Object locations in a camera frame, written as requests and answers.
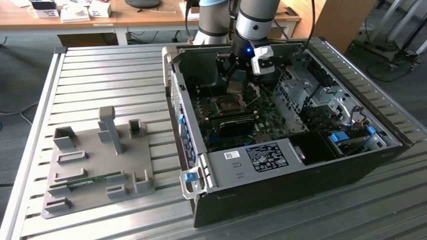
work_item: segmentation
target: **black object on desk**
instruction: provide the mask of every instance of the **black object on desk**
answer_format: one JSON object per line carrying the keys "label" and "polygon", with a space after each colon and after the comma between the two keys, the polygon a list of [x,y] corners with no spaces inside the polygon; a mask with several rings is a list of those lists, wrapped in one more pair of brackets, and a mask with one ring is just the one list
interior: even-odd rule
{"label": "black object on desk", "polygon": [[35,10],[56,9],[56,3],[53,1],[31,0],[31,5]]}
{"label": "black object on desk", "polygon": [[160,0],[124,0],[125,3],[137,9],[151,9],[160,5]]}

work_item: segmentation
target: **green circuit board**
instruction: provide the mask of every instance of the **green circuit board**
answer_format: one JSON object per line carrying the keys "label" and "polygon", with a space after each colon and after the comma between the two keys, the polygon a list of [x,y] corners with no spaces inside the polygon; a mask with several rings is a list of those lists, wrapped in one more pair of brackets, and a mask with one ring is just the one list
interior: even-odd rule
{"label": "green circuit board", "polygon": [[285,120],[271,100],[272,90],[247,87],[243,94],[195,97],[191,101],[208,152],[283,139]]}

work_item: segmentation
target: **gray carpet floor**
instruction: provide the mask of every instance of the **gray carpet floor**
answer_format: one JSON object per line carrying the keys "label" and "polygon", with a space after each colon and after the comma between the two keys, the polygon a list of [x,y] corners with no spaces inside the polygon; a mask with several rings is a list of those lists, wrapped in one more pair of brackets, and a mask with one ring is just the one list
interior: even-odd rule
{"label": "gray carpet floor", "polygon": [[[374,10],[367,23],[375,26],[384,13],[384,9]],[[399,12],[392,15],[375,42],[384,41],[386,34],[402,15]],[[419,20],[414,20],[407,24],[396,38],[398,43],[404,41],[418,21]],[[151,42],[152,44],[169,43],[175,31],[159,32],[156,36],[155,34],[156,32],[145,32],[141,36],[136,37],[144,42],[149,42],[155,37]],[[185,41],[185,34],[179,34],[177,39]],[[411,47],[416,49],[426,39],[427,29],[424,28]],[[55,35],[12,36],[8,38],[4,47],[0,48],[0,112],[15,112],[39,100],[53,49],[60,46],[60,40]],[[360,47],[347,52],[345,56],[363,71],[365,71],[368,65],[383,60]],[[388,72],[388,67],[383,64],[375,66],[371,71],[376,77],[391,79],[395,76],[407,74],[407,67],[400,67],[396,71]],[[426,75],[427,68],[426,64],[422,63],[419,67],[398,81],[376,81],[379,86],[424,125],[427,124]],[[29,119],[33,119],[35,111],[36,108],[33,107],[25,112],[25,116]],[[7,184],[15,181],[31,126],[19,115],[0,115],[0,123],[3,127],[0,131],[0,184]],[[0,187],[0,222],[8,204],[11,190],[11,187]]]}

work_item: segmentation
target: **power supply label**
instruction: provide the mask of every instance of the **power supply label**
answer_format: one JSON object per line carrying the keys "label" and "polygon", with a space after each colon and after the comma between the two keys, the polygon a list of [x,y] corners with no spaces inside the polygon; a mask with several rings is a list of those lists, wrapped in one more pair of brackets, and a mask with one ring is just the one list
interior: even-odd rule
{"label": "power supply label", "polygon": [[276,143],[249,147],[245,151],[259,173],[289,165]]}

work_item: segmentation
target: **white box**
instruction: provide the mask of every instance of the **white box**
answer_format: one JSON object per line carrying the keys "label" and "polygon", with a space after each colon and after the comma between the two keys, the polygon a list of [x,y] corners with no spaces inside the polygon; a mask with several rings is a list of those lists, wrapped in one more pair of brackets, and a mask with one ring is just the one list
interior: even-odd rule
{"label": "white box", "polygon": [[88,14],[93,18],[109,18],[112,5],[108,2],[93,1],[88,7]]}
{"label": "white box", "polygon": [[88,8],[85,6],[73,5],[60,10],[60,22],[63,24],[81,21],[91,21]]}
{"label": "white box", "polygon": [[37,18],[57,18],[60,16],[57,9],[33,10]]}

